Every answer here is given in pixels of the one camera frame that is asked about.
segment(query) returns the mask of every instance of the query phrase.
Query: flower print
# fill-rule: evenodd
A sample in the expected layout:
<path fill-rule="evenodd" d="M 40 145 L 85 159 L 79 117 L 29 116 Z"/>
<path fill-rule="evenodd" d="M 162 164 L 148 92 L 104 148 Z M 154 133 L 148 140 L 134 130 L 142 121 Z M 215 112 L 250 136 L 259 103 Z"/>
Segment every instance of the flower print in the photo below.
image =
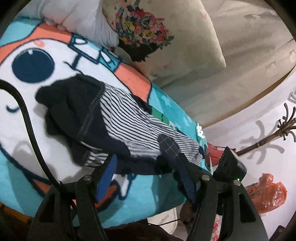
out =
<path fill-rule="evenodd" d="M 174 37 L 162 23 L 165 19 L 156 18 L 152 13 L 140 9 L 139 3 L 140 0 L 133 5 L 130 0 L 119 0 L 115 26 L 120 39 L 125 45 L 156 44 L 154 51 L 168 46 Z"/>
<path fill-rule="evenodd" d="M 128 5 L 130 5 L 130 3 L 125 0 L 120 0 L 118 3 L 118 7 L 122 7 L 122 8 L 126 8 Z"/>
<path fill-rule="evenodd" d="M 118 13 L 123 14 L 123 12 L 124 12 L 124 9 L 121 7 L 121 8 L 118 10 Z"/>
<path fill-rule="evenodd" d="M 157 31 L 159 31 L 159 27 L 153 25 L 153 26 L 150 28 L 150 31 L 153 32 L 153 33 L 156 33 Z"/>

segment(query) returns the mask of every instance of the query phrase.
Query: cartoon print blanket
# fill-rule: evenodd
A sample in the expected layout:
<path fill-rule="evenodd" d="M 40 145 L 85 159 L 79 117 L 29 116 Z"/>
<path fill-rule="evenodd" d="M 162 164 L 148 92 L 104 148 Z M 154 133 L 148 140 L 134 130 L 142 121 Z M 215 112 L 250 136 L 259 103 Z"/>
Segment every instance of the cartoon print blanket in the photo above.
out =
<path fill-rule="evenodd" d="M 0 40 L 0 78 L 14 85 L 27 105 L 37 142 L 54 176 L 73 182 L 93 169 L 71 160 L 62 138 L 48 136 L 46 109 L 35 101 L 36 91 L 58 79 L 83 73 L 141 97 L 163 113 L 183 133 L 196 139 L 209 157 L 199 125 L 164 92 L 111 51 L 54 26 L 17 19 Z M 0 91 L 0 201 L 34 216 L 49 189 L 33 153 L 16 101 Z M 201 167 L 206 169 L 205 159 Z M 114 175 L 106 197 L 97 205 L 103 227 L 145 219 L 184 202 L 172 174 Z"/>

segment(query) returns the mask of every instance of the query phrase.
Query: cartoon face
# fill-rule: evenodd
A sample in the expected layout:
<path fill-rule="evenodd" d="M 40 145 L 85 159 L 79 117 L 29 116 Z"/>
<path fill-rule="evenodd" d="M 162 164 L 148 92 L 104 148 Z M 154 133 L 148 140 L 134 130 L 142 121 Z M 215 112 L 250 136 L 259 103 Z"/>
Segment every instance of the cartoon face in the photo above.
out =
<path fill-rule="evenodd" d="M 93 76 L 130 92 L 112 70 L 106 67 L 112 58 L 116 56 L 92 48 L 82 39 L 78 39 L 77 45 L 74 39 L 71 48 L 60 41 L 39 39 L 19 46 L 0 65 L 0 78 L 11 83 L 23 96 L 41 153 L 59 180 L 75 181 L 91 173 L 92 169 L 74 164 L 62 137 L 46 134 L 46 107 L 35 101 L 35 93 L 41 86 L 50 85 L 56 80 L 69 78 L 77 73 Z M 45 177 L 32 150 L 18 104 L 4 91 L 0 94 L 0 113 L 0 143 L 3 148 L 23 167 Z"/>

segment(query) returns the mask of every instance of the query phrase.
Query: cartoon eye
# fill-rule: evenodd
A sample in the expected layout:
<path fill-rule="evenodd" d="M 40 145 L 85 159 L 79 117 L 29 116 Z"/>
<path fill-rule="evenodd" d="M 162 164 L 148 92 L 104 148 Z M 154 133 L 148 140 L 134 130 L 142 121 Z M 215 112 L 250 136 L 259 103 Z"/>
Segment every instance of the cartoon eye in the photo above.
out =
<path fill-rule="evenodd" d="M 23 82 L 38 83 L 54 71 L 54 60 L 46 51 L 30 48 L 19 53 L 12 62 L 14 75 Z"/>

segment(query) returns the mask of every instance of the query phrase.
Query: cartoon character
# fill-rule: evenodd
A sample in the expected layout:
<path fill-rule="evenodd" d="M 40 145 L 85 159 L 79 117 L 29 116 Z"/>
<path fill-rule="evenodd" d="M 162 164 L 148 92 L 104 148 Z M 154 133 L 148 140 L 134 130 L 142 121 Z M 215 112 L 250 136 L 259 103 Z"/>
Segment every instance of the cartoon character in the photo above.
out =
<path fill-rule="evenodd" d="M 81 36 L 61 31 L 37 21 L 35 26 L 16 20 L 0 40 L 0 78 L 21 93 L 27 105 L 36 139 L 54 176 L 65 183 L 80 179 L 93 169 L 76 165 L 62 137 L 48 136 L 44 116 L 46 108 L 35 100 L 44 85 L 82 73 L 109 85 L 133 93 L 147 101 L 151 83 L 111 51 Z M 15 31 L 19 25 L 20 32 Z M 0 95 L 0 148 L 15 167 L 44 195 L 49 189 L 32 150 L 18 104 L 6 92 Z M 135 176 L 114 175 L 106 197 L 97 204 L 105 209 L 118 196 L 124 199 Z"/>

